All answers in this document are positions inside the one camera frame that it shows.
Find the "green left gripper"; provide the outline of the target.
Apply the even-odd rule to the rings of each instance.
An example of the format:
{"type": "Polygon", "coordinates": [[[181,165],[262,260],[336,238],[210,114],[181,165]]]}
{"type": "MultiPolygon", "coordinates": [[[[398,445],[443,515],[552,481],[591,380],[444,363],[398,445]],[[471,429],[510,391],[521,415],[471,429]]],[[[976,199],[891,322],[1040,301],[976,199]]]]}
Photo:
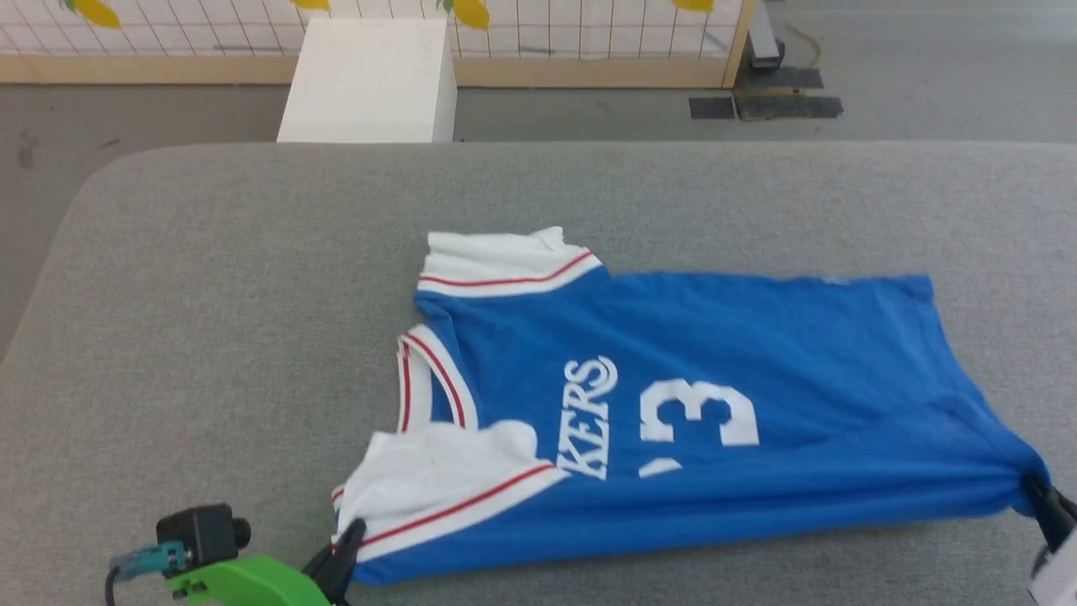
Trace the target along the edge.
{"type": "Polygon", "coordinates": [[[365,533],[365,521],[355,518],[303,569],[268,555],[242,556],[171,575],[167,587],[188,605],[348,605],[365,533]]]}

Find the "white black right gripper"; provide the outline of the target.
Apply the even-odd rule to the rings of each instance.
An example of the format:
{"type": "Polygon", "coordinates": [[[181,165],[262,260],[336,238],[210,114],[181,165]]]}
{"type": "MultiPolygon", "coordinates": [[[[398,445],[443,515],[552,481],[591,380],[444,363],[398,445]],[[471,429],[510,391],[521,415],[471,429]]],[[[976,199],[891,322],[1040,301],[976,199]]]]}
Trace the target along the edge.
{"type": "Polygon", "coordinates": [[[1046,548],[1033,567],[1030,595],[1035,605],[1076,605],[1076,506],[1043,476],[1021,479],[1046,548]]]}

